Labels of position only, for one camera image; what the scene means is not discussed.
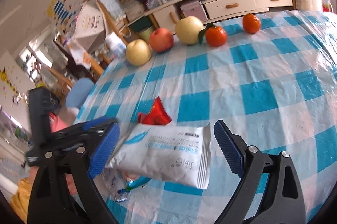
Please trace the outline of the yellow sleeve forearm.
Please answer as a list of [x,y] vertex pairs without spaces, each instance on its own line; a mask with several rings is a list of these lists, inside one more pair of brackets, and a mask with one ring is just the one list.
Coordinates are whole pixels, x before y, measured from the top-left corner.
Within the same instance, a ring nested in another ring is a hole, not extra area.
[[27,213],[29,207],[32,184],[29,178],[23,178],[19,181],[17,192],[11,197],[10,205],[16,215],[27,223]]

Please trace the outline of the left hand red nails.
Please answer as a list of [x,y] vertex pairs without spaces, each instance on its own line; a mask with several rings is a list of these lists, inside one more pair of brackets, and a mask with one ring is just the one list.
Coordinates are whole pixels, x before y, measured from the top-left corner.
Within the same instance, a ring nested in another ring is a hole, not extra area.
[[[33,166],[29,170],[29,182],[33,185],[35,177],[37,175],[38,167]],[[74,183],[74,179],[71,174],[66,174],[66,182],[68,186],[68,190],[71,196],[74,196],[77,193],[77,189]]]

